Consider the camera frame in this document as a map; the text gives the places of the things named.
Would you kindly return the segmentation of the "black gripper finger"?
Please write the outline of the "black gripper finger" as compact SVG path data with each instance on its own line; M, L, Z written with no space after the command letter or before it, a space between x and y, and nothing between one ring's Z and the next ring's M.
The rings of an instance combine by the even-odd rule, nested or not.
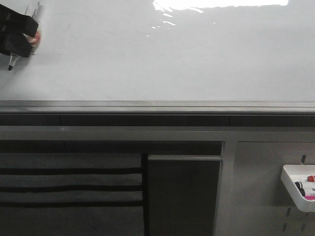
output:
M28 15L20 14L4 5L0 5L0 36L20 33L35 37L38 23Z
M28 40L18 33L0 34L0 53L4 55L16 54L23 58L28 58L31 54L32 46Z

